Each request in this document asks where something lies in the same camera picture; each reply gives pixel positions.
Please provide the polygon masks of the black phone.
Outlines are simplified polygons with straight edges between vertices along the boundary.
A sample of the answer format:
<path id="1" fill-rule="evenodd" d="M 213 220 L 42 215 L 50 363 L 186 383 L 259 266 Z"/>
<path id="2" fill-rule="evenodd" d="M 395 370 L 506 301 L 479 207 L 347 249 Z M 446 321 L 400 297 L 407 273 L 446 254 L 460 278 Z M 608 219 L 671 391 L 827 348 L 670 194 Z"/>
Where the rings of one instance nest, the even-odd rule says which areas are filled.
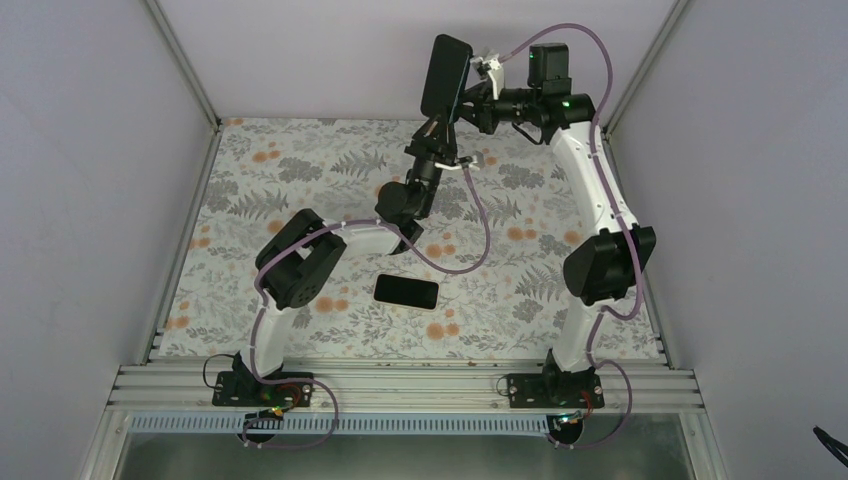
<path id="1" fill-rule="evenodd" d="M 420 104 L 424 116 L 457 120 L 472 55 L 472 47 L 462 40 L 447 34 L 435 37 Z"/>

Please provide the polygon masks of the phone with pink case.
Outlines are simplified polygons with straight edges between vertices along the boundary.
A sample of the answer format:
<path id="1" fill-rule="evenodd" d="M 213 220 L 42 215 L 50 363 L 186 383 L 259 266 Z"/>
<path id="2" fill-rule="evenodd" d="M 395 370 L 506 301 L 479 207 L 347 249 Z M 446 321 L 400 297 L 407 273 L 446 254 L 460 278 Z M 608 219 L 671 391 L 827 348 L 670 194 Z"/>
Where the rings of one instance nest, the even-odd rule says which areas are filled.
<path id="1" fill-rule="evenodd" d="M 439 292 L 439 284 L 433 281 L 379 274 L 372 297 L 381 303 L 432 311 L 438 305 Z"/>

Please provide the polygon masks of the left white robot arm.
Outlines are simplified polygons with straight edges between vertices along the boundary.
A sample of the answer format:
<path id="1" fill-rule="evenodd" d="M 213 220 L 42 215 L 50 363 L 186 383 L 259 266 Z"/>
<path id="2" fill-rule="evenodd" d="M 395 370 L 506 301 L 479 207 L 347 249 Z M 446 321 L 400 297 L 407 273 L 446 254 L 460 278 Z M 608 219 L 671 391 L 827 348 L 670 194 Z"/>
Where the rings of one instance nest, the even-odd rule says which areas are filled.
<path id="1" fill-rule="evenodd" d="M 429 119 L 413 135 L 405 153 L 414 159 L 402 182 L 389 182 L 379 193 L 374 219 L 331 224 L 311 209 L 299 211 L 260 251 L 254 286 L 262 305 L 249 343 L 232 370 L 239 392 L 255 405 L 270 402 L 278 391 L 275 375 L 283 363 L 282 342 L 269 308 L 279 313 L 310 303 L 344 255 L 396 255 L 413 248 L 423 233 L 443 171 L 459 164 L 455 128 Z"/>

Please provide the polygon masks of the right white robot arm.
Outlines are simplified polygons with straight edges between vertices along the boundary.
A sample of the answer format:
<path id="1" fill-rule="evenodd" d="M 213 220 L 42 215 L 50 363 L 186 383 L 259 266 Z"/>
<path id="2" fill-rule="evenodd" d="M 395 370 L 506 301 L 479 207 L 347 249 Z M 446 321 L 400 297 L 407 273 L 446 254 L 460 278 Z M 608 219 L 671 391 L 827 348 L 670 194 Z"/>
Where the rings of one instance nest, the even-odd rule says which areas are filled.
<path id="1" fill-rule="evenodd" d="M 585 228 L 582 243 L 563 262 L 567 316 L 538 377 L 544 399 L 565 407 L 579 393 L 595 390 L 596 368 L 589 357 L 598 321 L 638 286 L 656 234 L 640 225 L 613 178 L 593 101 L 571 91 L 566 44 L 530 47 L 524 88 L 505 87 L 496 53 L 474 57 L 470 65 L 481 81 L 463 94 L 461 117 L 486 134 L 505 122 L 514 129 L 523 123 L 538 128 L 536 142 L 552 148 Z"/>

